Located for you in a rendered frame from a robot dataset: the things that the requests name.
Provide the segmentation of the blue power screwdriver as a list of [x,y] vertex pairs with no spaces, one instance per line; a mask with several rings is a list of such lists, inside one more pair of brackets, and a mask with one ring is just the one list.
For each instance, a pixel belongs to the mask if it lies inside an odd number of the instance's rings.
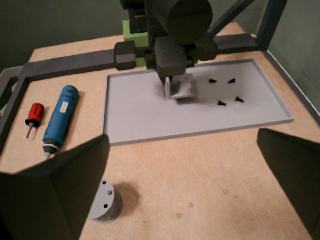
[[51,157],[62,145],[77,97],[76,87],[63,87],[42,139],[45,159]]

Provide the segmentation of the grey cylinder with screw holes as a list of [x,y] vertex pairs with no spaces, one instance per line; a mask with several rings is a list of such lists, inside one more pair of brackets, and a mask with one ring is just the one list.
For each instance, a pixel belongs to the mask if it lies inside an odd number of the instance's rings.
[[107,179],[102,178],[88,219],[98,224],[111,223],[120,215],[122,207],[123,200],[120,193]]

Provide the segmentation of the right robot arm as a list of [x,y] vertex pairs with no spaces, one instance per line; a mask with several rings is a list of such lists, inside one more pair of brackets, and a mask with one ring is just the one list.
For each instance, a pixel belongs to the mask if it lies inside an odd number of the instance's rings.
[[183,75],[198,64],[196,41],[205,35],[213,19],[208,0],[120,0],[120,4],[123,10],[128,9],[130,34],[147,32],[146,16],[157,19],[168,33],[165,37],[152,34],[150,41],[160,77]]

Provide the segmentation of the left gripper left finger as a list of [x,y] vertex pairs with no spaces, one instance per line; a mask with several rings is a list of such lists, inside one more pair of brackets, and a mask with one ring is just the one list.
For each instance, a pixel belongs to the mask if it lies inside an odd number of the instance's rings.
[[0,171],[2,240],[80,240],[110,149],[101,134],[17,172]]

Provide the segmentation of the red-handled screwdriver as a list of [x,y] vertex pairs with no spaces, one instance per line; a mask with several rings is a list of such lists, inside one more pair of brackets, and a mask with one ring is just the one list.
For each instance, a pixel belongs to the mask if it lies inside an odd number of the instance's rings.
[[41,103],[33,103],[28,114],[28,118],[25,119],[25,125],[29,125],[29,129],[26,135],[26,138],[29,138],[31,129],[34,127],[39,127],[39,121],[41,120],[43,111],[45,107]]

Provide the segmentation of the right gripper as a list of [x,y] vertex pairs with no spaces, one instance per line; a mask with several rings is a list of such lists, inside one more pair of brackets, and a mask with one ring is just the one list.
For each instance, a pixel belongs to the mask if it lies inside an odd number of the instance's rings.
[[[151,37],[152,34],[158,33],[161,33],[161,35],[165,37],[168,36],[168,33],[157,19],[151,19],[146,16],[146,25],[149,46],[135,48],[134,40],[117,42],[115,44],[113,59],[117,71],[133,70],[137,66],[136,58],[145,58],[146,68],[148,70],[154,70],[157,73],[156,60],[151,54]],[[196,42],[198,42],[200,48],[199,61],[211,61],[216,59],[218,52],[217,45],[208,32]],[[165,85],[165,78],[160,76],[159,78],[162,84]]]

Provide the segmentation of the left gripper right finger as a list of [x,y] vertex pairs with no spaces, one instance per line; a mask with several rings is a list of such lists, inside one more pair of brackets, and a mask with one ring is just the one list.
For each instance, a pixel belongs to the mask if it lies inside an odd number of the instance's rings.
[[312,240],[320,240],[320,143],[259,128],[257,146]]

